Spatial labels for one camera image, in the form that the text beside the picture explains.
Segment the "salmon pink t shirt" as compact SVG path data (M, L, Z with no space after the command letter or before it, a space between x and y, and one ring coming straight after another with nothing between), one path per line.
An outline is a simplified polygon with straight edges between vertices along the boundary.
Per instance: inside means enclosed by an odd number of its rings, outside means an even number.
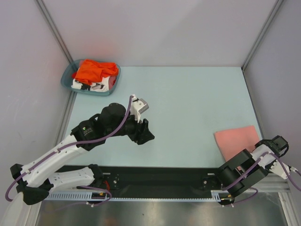
M255 126L217 131L214 138L225 162L244 149L252 153L260 141Z

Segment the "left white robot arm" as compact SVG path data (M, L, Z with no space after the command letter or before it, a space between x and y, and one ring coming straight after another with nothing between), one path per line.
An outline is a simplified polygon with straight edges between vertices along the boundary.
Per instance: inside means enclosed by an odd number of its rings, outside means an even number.
M58 173L68 161L103 145L110 137L127 136L137 145L151 141L155 136L149 130L147 119L141 119L149 105L130 97L128 107L111 103L100 113L82 121L54 148L26 165L15 164L10 168L13 185L27 205L37 204L51 193L73 188L100 188L104 175L100 167L90 164L79 170Z

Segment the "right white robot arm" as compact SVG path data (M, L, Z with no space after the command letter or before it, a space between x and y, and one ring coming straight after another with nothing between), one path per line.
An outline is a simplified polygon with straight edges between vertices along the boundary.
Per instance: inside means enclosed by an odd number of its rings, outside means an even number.
M269 173L287 179L290 167L281 163L280 158L288 150L289 144L282 136L263 139L255 144L252 153L244 149L219 167L217 184L232 197L237 197Z

